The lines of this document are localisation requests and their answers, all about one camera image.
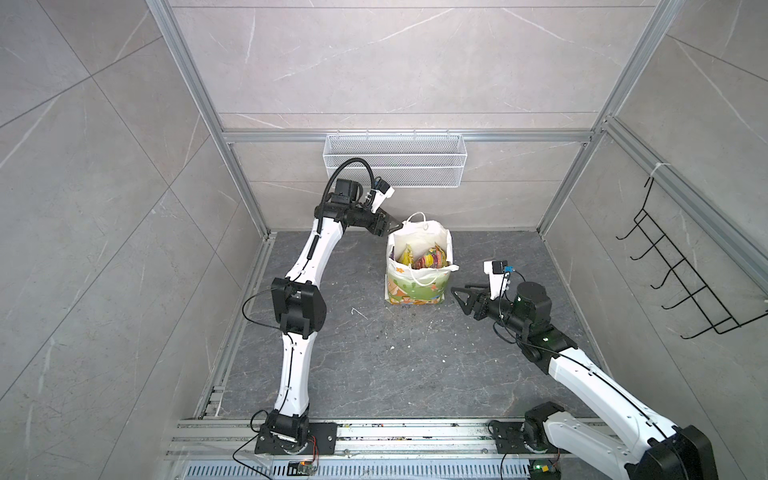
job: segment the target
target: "wire mesh basket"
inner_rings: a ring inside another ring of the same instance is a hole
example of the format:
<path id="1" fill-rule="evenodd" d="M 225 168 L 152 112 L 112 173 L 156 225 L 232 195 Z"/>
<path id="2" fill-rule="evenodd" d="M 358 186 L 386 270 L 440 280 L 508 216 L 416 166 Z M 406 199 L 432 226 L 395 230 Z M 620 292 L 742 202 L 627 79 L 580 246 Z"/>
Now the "wire mesh basket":
<path id="1" fill-rule="evenodd" d="M 344 161 L 359 157 L 373 175 L 393 187 L 458 187 L 467 148 L 460 134 L 332 134 L 326 137 L 323 160 L 328 177 Z M 369 183 L 366 169 L 351 164 L 342 178 Z"/>

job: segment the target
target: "black cable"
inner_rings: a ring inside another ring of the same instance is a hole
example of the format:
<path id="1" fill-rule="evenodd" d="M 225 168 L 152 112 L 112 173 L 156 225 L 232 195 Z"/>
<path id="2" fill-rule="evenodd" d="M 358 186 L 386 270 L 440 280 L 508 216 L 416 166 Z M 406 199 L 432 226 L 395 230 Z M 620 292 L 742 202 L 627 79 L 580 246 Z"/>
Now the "black cable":
<path id="1" fill-rule="evenodd" d="M 252 417 L 250 417 L 250 424 L 249 424 L 249 425 L 250 425 L 250 429 L 251 429 L 252 431 L 254 431 L 254 432 L 255 432 L 256 430 L 253 428 L 253 419 L 255 419 L 255 418 L 256 418 L 256 415 L 259 415 L 259 414 L 260 414 L 260 413 L 262 413 L 262 412 L 263 412 L 263 413 L 266 413 L 266 410 L 259 410 L 258 412 L 254 413 Z M 235 450 L 235 451 L 234 451 L 234 453 L 232 454 L 232 459 L 233 459 L 235 462 L 237 462 L 237 463 L 241 464 L 243 467 L 245 467 L 245 468 L 248 468 L 248 469 L 250 469 L 250 470 L 253 470 L 254 472 L 258 473 L 259 475 L 263 476 L 264 478 L 268 478 L 269 480 L 273 480 L 273 479 L 272 479 L 272 477 L 270 477 L 270 476 L 269 476 L 269 475 L 267 475 L 266 473 L 260 472 L 260 471 L 256 470 L 254 467 L 252 467 L 252 466 L 248 465 L 247 463 L 243 463 L 243 462 L 241 462 L 240 460 L 238 460 L 237 458 L 235 458 L 235 455 L 236 455 L 236 454 L 237 454 L 237 453 L 238 453 L 240 450 L 244 449 L 244 448 L 245 448 L 245 445 L 248 445 L 248 444 L 249 444 L 249 443 L 251 443 L 253 440 L 255 440 L 257 436 L 259 436 L 258 432 L 256 433 L 256 435 L 254 435 L 254 436 L 253 436 L 253 438 L 252 438 L 251 440 L 248 440 L 247 442 L 243 443 L 243 444 L 240 446 L 240 448 L 238 448 L 237 450 Z"/>
<path id="2" fill-rule="evenodd" d="M 510 345 L 514 345 L 514 344 L 515 344 L 515 342 L 510 342 L 509 340 L 507 340 L 506 338 L 504 338 L 504 337 L 501 335 L 501 333 L 499 333 L 499 332 L 498 332 L 498 330 L 496 329 L 496 326 L 497 326 L 497 325 L 501 325 L 501 324 L 500 324 L 499 322 L 494 322 L 494 324 L 493 324 L 493 333 L 495 333 L 495 334 L 496 334 L 496 336 L 497 336 L 498 338 L 500 338 L 500 339 L 504 340 L 506 343 L 509 343 Z"/>
<path id="3" fill-rule="evenodd" d="M 514 268 L 512 269 L 512 271 L 513 271 L 513 272 L 515 272 L 515 273 L 517 273 L 517 274 L 520 276 L 520 278 L 522 278 L 522 279 L 523 279 L 523 281 L 525 282 L 525 277 L 523 276 L 523 274 L 522 274 L 522 273 L 518 272 L 518 271 L 517 271 L 517 270 L 515 270 Z M 509 289 L 507 289 L 507 290 L 505 290 L 505 291 L 504 291 L 504 298 L 506 298 L 507 300 L 509 300 L 509 297 L 507 296 L 507 292 L 508 292 L 508 291 L 509 291 Z"/>
<path id="4" fill-rule="evenodd" d="M 648 416 L 648 415 L 647 415 L 645 412 L 643 412 L 643 410 L 642 410 L 640 407 L 638 407 L 637 405 L 635 405 L 635 404 L 634 404 L 634 402 L 632 402 L 631 400 L 629 400 L 629 398 L 628 398 L 628 397 L 627 397 L 625 394 L 623 394 L 623 393 L 621 392 L 621 390 L 617 389 L 615 386 L 613 386 L 613 384 L 611 384 L 610 382 L 608 382 L 608 381 L 607 381 L 606 379 L 604 379 L 602 376 L 599 376 L 597 373 L 595 373 L 595 372 L 592 372 L 592 371 L 591 371 L 591 369 L 590 369 L 588 366 L 586 366 L 584 363 L 581 363 L 581 362 L 579 362 L 579 361 L 577 361 L 577 360 L 574 360 L 574 359 L 572 359 L 570 356 L 567 356 L 567 355 L 563 355 L 563 354 L 562 354 L 562 353 L 560 353 L 560 352 L 555 352 L 554 350 L 550 350 L 550 349 L 548 349 L 548 348 L 544 348 L 543 346 L 532 345 L 532 344 L 530 344 L 530 343 L 526 343 L 526 342 L 523 342 L 523 340 L 520 338 L 520 336 L 517 336 L 517 341 L 518 341 L 518 343 L 521 343 L 521 344 L 523 344 L 523 345 L 527 345 L 527 346 L 533 347 L 533 348 L 535 348 L 535 349 L 540 349 L 540 350 L 543 350 L 543 351 L 545 351 L 545 352 L 554 353 L 555 355 L 558 355 L 558 356 L 562 356 L 562 357 L 564 357 L 564 358 L 566 358 L 566 359 L 568 359 L 568 360 L 571 360 L 573 363 L 575 363 L 575 364 L 577 364 L 577 365 L 579 365 L 579 366 L 583 367 L 585 370 L 587 370 L 587 371 L 590 373 L 590 375 L 593 375 L 593 376 L 595 376 L 595 377 L 599 378 L 600 380 L 602 380 L 602 381 L 603 381 L 603 383 L 605 383 L 605 385 L 608 385 L 608 386 L 610 386 L 610 387 L 611 387 L 611 388 L 612 388 L 612 389 L 613 389 L 613 390 L 614 390 L 616 393 L 618 393 L 619 395 L 621 395 L 621 397 L 622 397 L 622 398 L 624 398 L 624 400 L 627 400 L 627 403 L 629 403 L 630 405 L 632 405 L 632 406 L 633 406 L 633 407 L 634 407 L 634 408 L 635 408 L 635 409 L 636 409 L 638 412 L 640 412 L 640 414 L 641 414 L 643 417 L 645 417 L 645 419 L 646 419 L 646 420 L 648 420 L 648 421 L 651 423 L 651 425 L 653 425 L 653 426 L 656 428 L 656 430 L 658 430 L 658 431 L 659 431 L 659 433 L 660 433 L 660 434 L 661 434 L 661 435 L 662 435 L 662 436 L 663 436 L 665 439 L 666 439 L 666 438 L 668 438 L 668 437 L 667 437 L 667 435 L 666 435 L 666 434 L 665 434 L 665 433 L 664 433 L 664 432 L 663 432 L 663 431 L 662 431 L 662 430 L 659 428 L 659 426 L 658 426 L 658 425 L 656 425 L 656 422 L 652 421 L 652 420 L 650 419 L 650 417 L 649 417 L 649 416 Z"/>
<path id="5" fill-rule="evenodd" d="M 269 414 L 270 414 L 270 413 L 269 413 L 267 410 L 265 410 L 265 409 L 257 410 L 257 412 L 256 412 L 256 413 L 254 413 L 254 414 L 253 414 L 253 416 L 251 416 L 251 417 L 250 417 L 250 422 L 248 422 L 248 426 L 250 427 L 250 429 L 251 429 L 251 431 L 252 431 L 252 432 L 255 432 L 255 433 L 258 433 L 258 432 L 259 432 L 258 430 L 256 430 L 256 429 L 253 427 L 253 420 L 256 418 L 256 415 L 259 415 L 260 413 L 266 413 L 267 415 L 269 415 Z"/>
<path id="6" fill-rule="evenodd" d="M 286 405 L 286 400 L 288 400 L 288 392 L 290 392 L 290 376 L 291 373 L 293 373 L 293 339 L 288 335 L 288 340 L 290 340 L 290 363 L 288 364 L 288 385 L 286 385 L 286 394 L 283 397 L 283 404 L 280 405 L 280 408 L 277 409 L 277 413 L 280 413 L 283 411 L 283 407 Z"/>
<path id="7" fill-rule="evenodd" d="M 249 297 L 248 297 L 248 300 L 246 300 L 246 301 L 244 301 L 244 302 L 243 302 L 243 308 L 241 308 L 241 310 L 242 310 L 242 312 L 243 312 L 243 317 L 244 317 L 246 320 L 248 320 L 249 322 L 251 322 L 251 323 L 255 323 L 255 324 L 257 324 L 257 325 L 265 326 L 266 328 L 270 328 L 270 329 L 279 330 L 280 328 L 279 328 L 279 327 L 277 327 L 277 326 L 274 326 L 274 325 L 267 325 L 266 323 L 259 323 L 259 322 L 257 322 L 256 320 L 251 320 L 250 318 L 248 318 L 248 315 L 246 315 L 246 314 L 245 314 L 245 306 L 248 304 L 248 302 L 250 302 L 251 300 L 253 300 L 253 299 L 254 299 L 254 298 L 256 298 L 257 296 L 261 295 L 262 293 L 271 292 L 272 290 L 276 290 L 276 289 L 275 289 L 275 288 L 270 288 L 269 290 L 262 290 L 262 291 L 261 291 L 261 292 L 259 292 L 259 293 L 255 293 L 255 294 L 253 294 L 253 295 L 249 296 Z"/>
<path id="8" fill-rule="evenodd" d="M 507 455 L 509 454 L 508 453 L 504 454 L 504 456 L 502 457 L 502 464 L 498 466 L 498 477 L 501 480 L 504 480 L 504 460 L 507 459 Z"/>
<path id="9" fill-rule="evenodd" d="M 368 162 L 363 160 L 362 158 L 350 158 L 347 161 L 344 161 L 341 165 L 339 165 L 338 168 L 336 168 L 333 173 L 331 174 L 331 177 L 328 179 L 328 183 L 326 184 L 325 190 L 323 190 L 323 196 L 320 198 L 320 210 L 318 212 L 318 219 L 317 219 L 317 234 L 320 235 L 320 232 L 323 230 L 323 211 L 325 210 L 326 206 L 326 197 L 328 197 L 328 192 L 331 190 L 331 185 L 333 185 L 333 182 L 336 180 L 336 177 L 339 176 L 341 173 L 341 170 L 344 170 L 344 168 L 349 164 L 359 163 L 362 164 L 366 170 L 368 171 L 368 176 L 371 180 L 371 190 L 373 190 L 373 184 L 375 183 L 375 180 L 373 179 L 373 170 L 371 170 L 371 166 L 368 165 Z"/>

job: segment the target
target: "white plastic bag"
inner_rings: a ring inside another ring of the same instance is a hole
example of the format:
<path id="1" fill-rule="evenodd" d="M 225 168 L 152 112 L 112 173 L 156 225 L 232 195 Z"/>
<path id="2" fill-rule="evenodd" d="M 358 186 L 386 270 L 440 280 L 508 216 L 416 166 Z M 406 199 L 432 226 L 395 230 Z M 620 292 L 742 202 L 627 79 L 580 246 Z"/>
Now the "white plastic bag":
<path id="1" fill-rule="evenodd" d="M 424 221 L 412 222 L 413 215 L 421 214 Z M 387 238 L 386 295 L 390 303 L 425 305 L 445 299 L 445 286 L 451 272 L 458 270 L 453 264 L 451 232 L 435 220 L 427 221 L 423 212 L 416 212 L 402 223 L 402 228 Z M 420 258 L 430 248 L 439 245 L 445 251 L 448 266 L 414 270 L 396 259 L 410 245 L 414 258 Z"/>

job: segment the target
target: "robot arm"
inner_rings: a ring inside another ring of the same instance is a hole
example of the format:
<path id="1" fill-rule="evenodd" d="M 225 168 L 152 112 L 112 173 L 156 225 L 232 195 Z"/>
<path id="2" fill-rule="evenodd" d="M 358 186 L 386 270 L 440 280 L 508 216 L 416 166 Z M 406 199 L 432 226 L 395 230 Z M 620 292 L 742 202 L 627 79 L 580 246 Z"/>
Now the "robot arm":
<path id="1" fill-rule="evenodd" d="M 331 177 L 329 186 L 341 168 Z M 283 372 L 274 410 L 268 414 L 262 433 L 276 437 L 287 452 L 301 452 L 306 447 L 310 359 L 327 311 L 319 285 L 334 246 L 347 227 L 364 227 L 379 237 L 402 227 L 380 208 L 394 193 L 384 180 L 374 180 L 362 203 L 358 201 L 361 193 L 358 182 L 338 179 L 335 191 L 315 209 L 312 233 L 296 264 L 285 278 L 272 282 L 275 320 L 283 332 Z"/>
<path id="2" fill-rule="evenodd" d="M 466 315 L 490 317 L 515 337 L 525 357 L 567 386 L 608 424 L 621 442 L 579 423 L 552 402 L 526 413 L 523 438 L 533 452 L 550 445 L 574 453 L 616 480 L 716 480 L 712 446 L 693 426 L 681 429 L 651 410 L 600 370 L 576 343 L 550 324 L 543 286 L 522 282 L 512 301 L 502 297 L 512 268 L 486 262 L 490 286 L 451 288 Z M 466 301 L 459 294 L 467 295 Z"/>

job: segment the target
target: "black joint motor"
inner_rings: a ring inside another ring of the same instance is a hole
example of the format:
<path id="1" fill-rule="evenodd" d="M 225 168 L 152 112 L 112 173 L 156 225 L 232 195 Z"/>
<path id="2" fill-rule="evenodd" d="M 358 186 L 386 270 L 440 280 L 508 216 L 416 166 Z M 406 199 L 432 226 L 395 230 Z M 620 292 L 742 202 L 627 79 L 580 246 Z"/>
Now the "black joint motor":
<path id="1" fill-rule="evenodd" d="M 326 322 L 327 307 L 317 285 L 298 283 L 287 278 L 272 280 L 272 305 L 275 320 L 283 333 L 300 333 L 308 339 Z"/>

